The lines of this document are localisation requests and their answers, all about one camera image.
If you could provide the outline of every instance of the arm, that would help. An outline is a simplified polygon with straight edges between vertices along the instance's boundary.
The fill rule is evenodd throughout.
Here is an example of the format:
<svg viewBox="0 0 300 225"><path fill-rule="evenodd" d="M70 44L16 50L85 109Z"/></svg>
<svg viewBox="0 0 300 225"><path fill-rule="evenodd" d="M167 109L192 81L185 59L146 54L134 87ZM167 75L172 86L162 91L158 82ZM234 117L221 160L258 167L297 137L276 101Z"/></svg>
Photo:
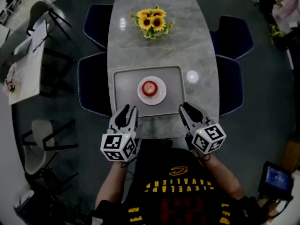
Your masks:
<svg viewBox="0 0 300 225"><path fill-rule="evenodd" d="M196 149L196 153L199 157L203 156L198 149ZM202 160L201 162L204 168L209 171L214 178L215 182L232 198L239 200L245 196L239 180L215 155L210 153L210 159L208 161Z"/></svg>
<svg viewBox="0 0 300 225"><path fill-rule="evenodd" d="M114 162L97 195L95 209L102 200L120 204L123 197L124 182L128 166L121 168L121 162Z"/></svg>

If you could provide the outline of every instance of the white chair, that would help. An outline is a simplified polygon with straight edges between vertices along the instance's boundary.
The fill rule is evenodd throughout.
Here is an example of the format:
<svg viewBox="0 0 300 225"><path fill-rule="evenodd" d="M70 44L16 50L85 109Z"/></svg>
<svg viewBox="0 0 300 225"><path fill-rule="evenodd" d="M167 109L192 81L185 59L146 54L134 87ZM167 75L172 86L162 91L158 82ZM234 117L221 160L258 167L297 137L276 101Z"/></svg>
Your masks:
<svg viewBox="0 0 300 225"><path fill-rule="evenodd" d="M63 34L67 37L68 40L71 40L70 36L64 31L64 29L62 28L62 26L58 23L58 21L56 20L57 18L59 18L60 20L62 20L66 25L68 25L70 28L72 27L66 20L64 20L61 16L59 16L57 13L55 13L55 11L53 10L52 7L50 7L47 3L43 2L43 1L37 1L35 4L33 4L33 6L30 9L30 17L29 17L29 23L28 23L28 27L26 30L26 34L28 36L31 36L30 31L34 31L33 27L35 26L35 24L37 22L39 22L39 19L46 13L48 12L49 16L52 18L54 25L58 26L59 29L63 32Z"/></svg>
<svg viewBox="0 0 300 225"><path fill-rule="evenodd" d="M77 144L58 146L54 140L54 136L72 124L75 124L75 120L70 121L55 131L53 131L52 122L53 120L34 120L31 124L31 131L22 135L25 153L25 171L30 175L47 167L57 154L57 150L78 147ZM25 141L25 138L31 134L33 134L34 142Z"/></svg>

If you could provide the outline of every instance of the marble tabletop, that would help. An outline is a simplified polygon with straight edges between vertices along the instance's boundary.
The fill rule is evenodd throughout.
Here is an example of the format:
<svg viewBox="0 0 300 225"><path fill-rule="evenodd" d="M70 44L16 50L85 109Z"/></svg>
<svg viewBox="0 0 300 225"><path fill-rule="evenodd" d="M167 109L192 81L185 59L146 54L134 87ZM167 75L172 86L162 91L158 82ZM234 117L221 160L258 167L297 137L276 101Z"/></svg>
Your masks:
<svg viewBox="0 0 300 225"><path fill-rule="evenodd" d="M130 13L159 5L167 21L175 25L168 35L146 41ZM107 73L110 102L114 110L113 73L148 66L179 65L182 68L186 101L219 118L218 69L210 33L196 0L115 0L109 27ZM191 76L189 71L197 74ZM190 82L199 76L197 82ZM141 117L138 138L185 136L179 114Z"/></svg>

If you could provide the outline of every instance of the dark blue chair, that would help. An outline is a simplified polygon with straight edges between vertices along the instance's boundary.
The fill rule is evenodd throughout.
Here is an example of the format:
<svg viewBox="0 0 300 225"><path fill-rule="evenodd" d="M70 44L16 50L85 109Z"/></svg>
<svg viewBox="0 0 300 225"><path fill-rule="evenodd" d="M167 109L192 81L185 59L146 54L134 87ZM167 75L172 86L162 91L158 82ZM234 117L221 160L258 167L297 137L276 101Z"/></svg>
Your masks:
<svg viewBox="0 0 300 225"><path fill-rule="evenodd" d="M111 117L106 52L80 59L77 67L77 82L81 107L92 113Z"/></svg>
<svg viewBox="0 0 300 225"><path fill-rule="evenodd" d="M216 55L219 75L220 112L224 116L239 109L244 102L240 64L231 58Z"/></svg>
<svg viewBox="0 0 300 225"><path fill-rule="evenodd" d="M84 34L102 51L107 50L112 10L112 5L108 4L91 5L83 25Z"/></svg>
<svg viewBox="0 0 300 225"><path fill-rule="evenodd" d="M243 19L222 16L217 31L210 31L215 54L235 60L245 56L253 49L253 40Z"/></svg>

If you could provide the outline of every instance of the desk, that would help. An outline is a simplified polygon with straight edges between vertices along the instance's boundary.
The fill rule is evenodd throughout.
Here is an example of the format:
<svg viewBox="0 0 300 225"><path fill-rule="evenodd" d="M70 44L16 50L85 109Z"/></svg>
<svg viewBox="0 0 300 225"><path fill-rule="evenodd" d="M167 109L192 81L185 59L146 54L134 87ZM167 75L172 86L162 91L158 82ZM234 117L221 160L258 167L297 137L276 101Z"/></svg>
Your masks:
<svg viewBox="0 0 300 225"><path fill-rule="evenodd" d="M32 40L32 36L23 41L15 49L15 54L26 43ZM41 68L45 41L33 52L32 43L28 54L15 63L15 72L20 79L20 85L13 93L9 94L9 104L15 104L27 98L40 94Z"/></svg>
<svg viewBox="0 0 300 225"><path fill-rule="evenodd" d="M175 26L166 36L146 41L130 13L154 8L158 4ZM115 0L110 21L107 72L112 112L113 73L117 70L148 66L179 65L183 72L186 101L205 109L215 122L219 116L218 69L204 16L196 0ZM196 83L187 73L199 74ZM136 130L139 138L185 136L187 131L179 114L142 117Z"/></svg>
<svg viewBox="0 0 300 225"><path fill-rule="evenodd" d="M0 47L5 43L10 29L0 24Z"/></svg>

